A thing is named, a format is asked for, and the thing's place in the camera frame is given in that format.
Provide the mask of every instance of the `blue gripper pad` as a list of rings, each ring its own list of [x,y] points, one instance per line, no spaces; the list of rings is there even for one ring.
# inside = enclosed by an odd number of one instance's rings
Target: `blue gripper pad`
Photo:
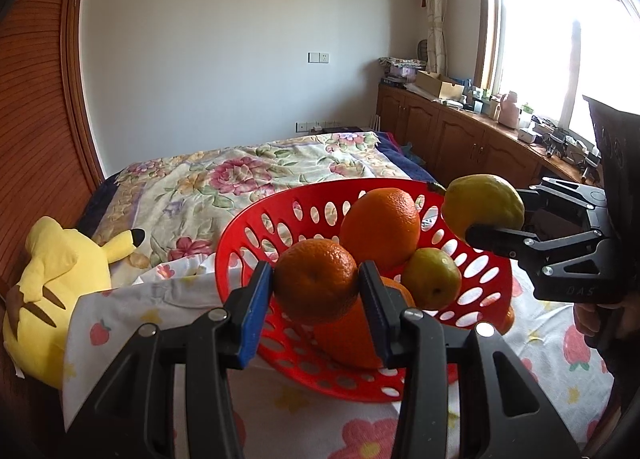
[[[240,369],[244,369],[258,350],[264,317],[271,299],[272,276],[271,264],[260,261],[255,266],[249,285],[236,290],[242,292],[242,298],[233,308],[231,324],[239,331],[237,360]]]

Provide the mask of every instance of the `orange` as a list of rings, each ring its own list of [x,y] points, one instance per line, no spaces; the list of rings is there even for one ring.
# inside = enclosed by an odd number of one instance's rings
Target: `orange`
[[[402,284],[386,277],[382,277],[382,282],[388,287],[398,289],[404,301],[410,307],[415,307],[411,293]],[[354,306],[340,320],[315,326],[314,337],[325,353],[343,365],[361,369],[382,367],[373,346],[367,316],[359,296]]]
[[[377,188],[358,199],[340,226],[340,244],[358,264],[374,261],[389,271],[409,259],[420,238],[420,216],[399,188]]]
[[[516,321],[516,313],[515,311],[513,311],[513,308],[509,306],[509,311],[507,311],[507,316],[504,317],[504,322],[502,322],[502,326],[497,328],[498,332],[501,335],[507,334],[513,327],[513,323],[515,321]]]
[[[290,319],[314,325],[338,320],[358,296],[358,267],[333,241],[307,239],[278,259],[273,294]]]

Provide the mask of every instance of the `window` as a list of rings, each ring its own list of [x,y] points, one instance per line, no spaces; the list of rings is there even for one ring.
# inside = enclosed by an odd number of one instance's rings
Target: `window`
[[[640,27],[619,0],[497,0],[494,93],[518,102],[595,142],[593,97],[629,110],[640,81]]]

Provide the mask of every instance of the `cabinet door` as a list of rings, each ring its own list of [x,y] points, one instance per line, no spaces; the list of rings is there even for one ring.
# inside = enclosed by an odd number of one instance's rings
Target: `cabinet door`
[[[495,174],[516,188],[528,187],[538,169],[538,160],[527,149],[492,130],[484,134],[478,163],[481,174]]]
[[[433,169],[427,166],[440,184],[448,186],[454,179],[478,172],[476,157],[483,131],[482,124],[458,113],[440,112],[430,160]]]
[[[435,138],[438,110],[430,106],[429,101],[407,96],[404,99],[404,110],[407,112],[406,134],[404,144],[411,143],[412,152],[425,160],[429,168],[429,156]]]
[[[378,91],[378,116],[380,130],[396,134],[400,108],[404,102],[404,93],[399,89],[381,85]]]

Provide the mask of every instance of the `pikachu plush toy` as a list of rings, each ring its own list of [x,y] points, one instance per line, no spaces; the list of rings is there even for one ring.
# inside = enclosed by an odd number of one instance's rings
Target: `pikachu plush toy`
[[[27,236],[31,261],[6,298],[4,347],[33,378],[62,388],[66,333],[81,295],[111,289],[109,264],[130,255],[145,239],[141,229],[98,246],[77,230],[42,217]]]

